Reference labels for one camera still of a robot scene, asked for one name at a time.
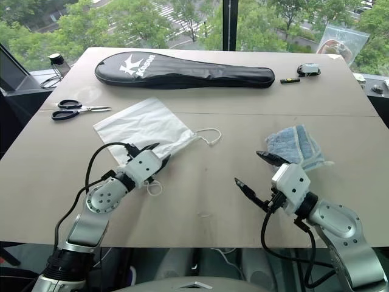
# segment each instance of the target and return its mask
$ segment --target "black scissors handle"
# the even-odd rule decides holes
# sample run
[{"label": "black scissors handle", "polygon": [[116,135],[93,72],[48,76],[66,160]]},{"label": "black scissors handle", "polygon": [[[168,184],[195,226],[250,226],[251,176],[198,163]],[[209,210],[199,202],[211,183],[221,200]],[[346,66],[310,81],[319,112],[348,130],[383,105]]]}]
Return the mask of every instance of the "black scissors handle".
[{"label": "black scissors handle", "polygon": [[51,118],[53,120],[68,120],[77,116],[79,111],[72,111],[71,109],[64,109],[61,111],[55,111],[52,113]]},{"label": "black scissors handle", "polygon": [[59,108],[65,108],[67,110],[72,110],[74,108],[81,108],[83,105],[74,99],[64,99],[61,100],[58,104]]}]

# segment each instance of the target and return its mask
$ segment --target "scissors blade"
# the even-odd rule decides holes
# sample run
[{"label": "scissors blade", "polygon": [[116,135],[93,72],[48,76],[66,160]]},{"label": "scissors blade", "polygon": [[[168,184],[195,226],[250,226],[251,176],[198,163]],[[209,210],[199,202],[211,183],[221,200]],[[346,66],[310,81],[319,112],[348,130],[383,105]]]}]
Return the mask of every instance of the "scissors blade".
[{"label": "scissors blade", "polygon": [[112,108],[109,106],[91,106],[89,111],[110,111]]}]

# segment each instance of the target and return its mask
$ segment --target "crosswalk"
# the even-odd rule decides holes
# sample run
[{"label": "crosswalk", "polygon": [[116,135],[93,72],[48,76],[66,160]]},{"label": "crosswalk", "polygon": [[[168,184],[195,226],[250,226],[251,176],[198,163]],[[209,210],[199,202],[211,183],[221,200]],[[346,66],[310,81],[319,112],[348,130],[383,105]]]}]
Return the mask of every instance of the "crosswalk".
[{"label": "crosswalk", "polygon": [[[172,23],[177,24],[180,27],[179,31],[176,33],[176,36],[178,36],[184,32],[190,31],[189,25],[187,24],[186,21],[184,21],[183,19],[175,19],[173,17],[174,9],[172,7],[167,6],[167,5],[157,4],[155,2],[153,2],[153,6],[155,6],[155,8],[158,11],[160,16],[165,17],[167,20],[171,21]],[[200,23],[200,24],[196,23],[193,26],[193,30],[195,32],[198,32],[200,30],[201,26],[202,26],[202,23]]]}]

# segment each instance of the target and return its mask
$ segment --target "white logo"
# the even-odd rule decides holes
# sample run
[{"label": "white logo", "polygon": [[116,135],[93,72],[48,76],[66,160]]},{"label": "white logo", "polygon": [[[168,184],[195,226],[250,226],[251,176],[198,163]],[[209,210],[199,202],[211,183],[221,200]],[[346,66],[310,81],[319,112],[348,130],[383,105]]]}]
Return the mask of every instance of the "white logo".
[{"label": "white logo", "polygon": [[148,66],[151,65],[151,62],[154,60],[154,58],[156,57],[155,55],[150,55],[148,56],[147,60],[144,62],[143,66],[139,68],[140,66],[140,62],[143,61],[143,59],[139,60],[138,62],[136,63],[132,63],[131,62],[131,58],[132,58],[132,54],[128,57],[127,60],[125,60],[125,63],[126,63],[126,67],[124,66],[120,66],[120,69],[121,71],[124,71],[125,73],[128,73],[129,75],[133,75],[133,73],[135,73],[134,70],[131,70],[132,68],[135,68],[135,67],[138,67],[138,70],[136,71],[136,75],[138,76],[141,76],[143,77],[143,74],[145,73],[145,70]]},{"label": "white logo", "polygon": [[129,75],[133,75],[133,73],[135,73],[134,70],[131,70],[132,68],[134,67],[139,67],[140,66],[140,62],[143,61],[143,59],[140,59],[138,62],[135,62],[135,63],[132,63],[131,62],[131,58],[133,57],[133,55],[131,54],[127,60],[124,61],[124,63],[126,63],[126,66],[120,66],[120,71],[124,71],[126,73],[128,73]]}]

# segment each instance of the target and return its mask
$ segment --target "white plastic bag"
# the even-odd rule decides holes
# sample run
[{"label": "white plastic bag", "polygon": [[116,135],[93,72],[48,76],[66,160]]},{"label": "white plastic bag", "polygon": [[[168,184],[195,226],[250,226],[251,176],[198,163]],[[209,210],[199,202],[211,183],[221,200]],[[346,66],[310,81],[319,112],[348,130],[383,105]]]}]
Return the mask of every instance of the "white plastic bag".
[{"label": "white plastic bag", "polygon": [[[134,144],[142,149],[158,142],[159,145],[153,150],[161,159],[168,155],[174,155],[189,143],[197,139],[203,139],[209,145],[220,140],[219,137],[209,142],[191,131],[176,115],[174,115],[157,98],[146,99],[123,111],[108,117],[93,126],[104,143],[123,142]],[[109,148],[113,157],[119,164],[126,164],[126,150],[121,146]]]}]

